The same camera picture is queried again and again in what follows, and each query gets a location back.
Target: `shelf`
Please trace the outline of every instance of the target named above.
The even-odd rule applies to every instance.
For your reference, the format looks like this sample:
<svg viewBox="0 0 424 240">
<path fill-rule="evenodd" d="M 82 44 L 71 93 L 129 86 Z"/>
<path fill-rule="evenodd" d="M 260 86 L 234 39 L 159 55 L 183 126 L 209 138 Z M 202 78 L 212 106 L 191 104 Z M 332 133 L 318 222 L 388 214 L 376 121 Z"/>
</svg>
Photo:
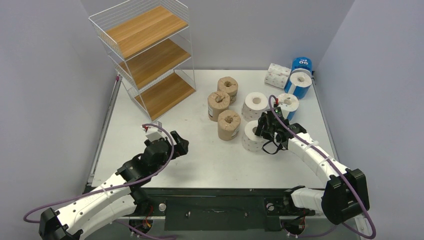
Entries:
<svg viewBox="0 0 424 240">
<path fill-rule="evenodd" d="M 123 57 L 128 59 L 187 26 L 187 22 L 163 6 L 158 6 L 106 33 L 119 45 Z"/>
<path fill-rule="evenodd" d="M 151 120 L 154 121 L 194 92 L 195 90 L 178 74 L 172 73 L 142 92 L 141 97 Z M 136 96 L 135 100 L 143 106 L 139 96 Z"/>
<path fill-rule="evenodd" d="M 138 89 L 143 88 L 191 56 L 173 41 L 166 39 L 126 62 Z M 129 73 L 124 62 L 119 64 Z"/>
</svg>

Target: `white tabletop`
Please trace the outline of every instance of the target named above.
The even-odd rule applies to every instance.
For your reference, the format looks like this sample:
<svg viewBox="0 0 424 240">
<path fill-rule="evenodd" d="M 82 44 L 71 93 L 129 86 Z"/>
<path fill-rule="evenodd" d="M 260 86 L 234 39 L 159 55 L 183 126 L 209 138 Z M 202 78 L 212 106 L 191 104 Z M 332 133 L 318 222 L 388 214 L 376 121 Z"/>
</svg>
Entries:
<svg viewBox="0 0 424 240">
<path fill-rule="evenodd" d="M 145 187 L 155 188 L 292 188 L 305 185 L 323 188 L 323 183 L 297 156 L 289 151 L 269 155 L 242 147 L 246 121 L 231 141 L 218 138 L 217 123 L 208 117 L 208 95 L 217 90 L 218 80 L 230 76 L 238 82 L 237 101 L 229 109 L 241 113 L 248 93 L 278 96 L 282 89 L 264 84 L 265 70 L 196 70 L 196 92 L 159 118 L 168 131 L 176 130 L 189 141 L 188 154 L 174 159 Z M 333 155 L 329 135 L 313 86 L 299 100 L 290 123 L 300 123 L 319 145 Z M 146 137 L 141 128 L 148 117 L 131 101 L 121 84 L 110 119 L 92 186 L 108 179 L 124 162 L 142 153 Z"/>
</svg>

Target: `brown paper roll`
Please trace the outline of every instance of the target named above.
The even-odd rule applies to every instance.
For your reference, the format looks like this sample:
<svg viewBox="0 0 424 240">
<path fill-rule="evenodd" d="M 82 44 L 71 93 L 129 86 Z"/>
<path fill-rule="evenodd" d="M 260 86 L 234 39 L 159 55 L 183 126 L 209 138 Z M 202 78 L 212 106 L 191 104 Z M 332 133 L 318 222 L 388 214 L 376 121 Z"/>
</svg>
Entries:
<svg viewBox="0 0 424 240">
<path fill-rule="evenodd" d="M 229 95 L 229 104 L 236 101 L 238 90 L 239 84 L 230 76 L 223 77 L 218 81 L 218 91 L 226 92 Z"/>
<path fill-rule="evenodd" d="M 242 119 L 233 110 L 225 110 L 218 116 L 218 137 L 229 141 L 237 136 Z"/>
<path fill-rule="evenodd" d="M 218 121 L 218 115 L 228 109 L 230 96 L 223 91 L 212 92 L 207 97 L 207 113 L 210 120 Z"/>
</svg>

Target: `toilet paper roll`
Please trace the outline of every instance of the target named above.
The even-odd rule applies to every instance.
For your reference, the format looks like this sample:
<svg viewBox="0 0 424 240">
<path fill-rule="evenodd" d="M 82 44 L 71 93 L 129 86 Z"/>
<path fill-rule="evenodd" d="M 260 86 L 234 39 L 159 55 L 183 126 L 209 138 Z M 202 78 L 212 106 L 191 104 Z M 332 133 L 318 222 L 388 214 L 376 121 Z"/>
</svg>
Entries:
<svg viewBox="0 0 424 240">
<path fill-rule="evenodd" d="M 258 120 L 250 121 L 246 124 L 241 138 L 241 145 L 243 148 L 250 152 L 257 152 L 262 149 L 265 140 L 255 135 L 256 128 L 258 127 Z"/>
<path fill-rule="evenodd" d="M 268 68 L 268 73 L 273 73 L 273 74 L 277 74 L 277 75 L 284 75 L 284 76 L 290 76 L 290 68 L 285 67 L 285 66 L 280 66 L 278 64 L 275 63 L 271 63 L 271 65 L 269 65 Z"/>
<path fill-rule="evenodd" d="M 291 74 L 306 73 L 312 78 L 312 61 L 304 56 L 297 57 L 291 63 Z"/>
<path fill-rule="evenodd" d="M 246 121 L 258 120 L 262 112 L 268 107 L 268 99 L 261 92 L 251 92 L 244 100 L 241 115 Z"/>
<path fill-rule="evenodd" d="M 278 106 L 281 108 L 282 116 L 289 121 L 292 120 L 296 110 L 299 108 L 298 98 L 290 93 L 278 95 Z"/>
<path fill-rule="evenodd" d="M 218 116 L 218 137 L 224 141 L 232 140 L 239 132 L 242 119 L 233 110 L 225 110 Z"/>
<path fill-rule="evenodd" d="M 302 99 L 311 85 L 312 79 L 308 74 L 295 72 L 290 75 L 284 91 L 288 94 L 295 95 L 297 99 Z"/>
<path fill-rule="evenodd" d="M 226 76 L 218 80 L 218 91 L 226 92 L 229 95 L 229 104 L 232 104 L 236 101 L 238 90 L 239 84 L 234 78 Z"/>
<path fill-rule="evenodd" d="M 220 113 L 228 109 L 230 96 L 223 91 L 212 92 L 207 97 L 207 115 L 212 121 L 218 121 Z"/>
<path fill-rule="evenodd" d="M 274 87 L 284 89 L 289 79 L 286 75 L 278 75 L 273 72 L 268 72 L 265 76 L 265 83 Z"/>
</svg>

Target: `gray wall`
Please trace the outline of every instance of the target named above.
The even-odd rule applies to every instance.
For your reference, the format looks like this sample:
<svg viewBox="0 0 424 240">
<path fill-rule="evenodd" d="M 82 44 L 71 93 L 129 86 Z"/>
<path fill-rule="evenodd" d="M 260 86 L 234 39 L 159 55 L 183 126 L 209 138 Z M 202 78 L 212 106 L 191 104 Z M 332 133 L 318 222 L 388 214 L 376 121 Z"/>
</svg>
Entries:
<svg viewBox="0 0 424 240">
<path fill-rule="evenodd" d="M 81 0 L 89 15 L 124 0 Z M 318 63 L 354 0 L 181 0 L 189 7 L 196 69 Z"/>
<path fill-rule="evenodd" d="M 22 217 L 83 190 L 115 73 L 79 1 L 0 1 L 0 23 L 0 235 L 39 240 Z"/>
<path fill-rule="evenodd" d="M 316 70 L 340 161 L 367 176 L 377 238 L 423 239 L 424 1 L 356 0 Z"/>
</svg>

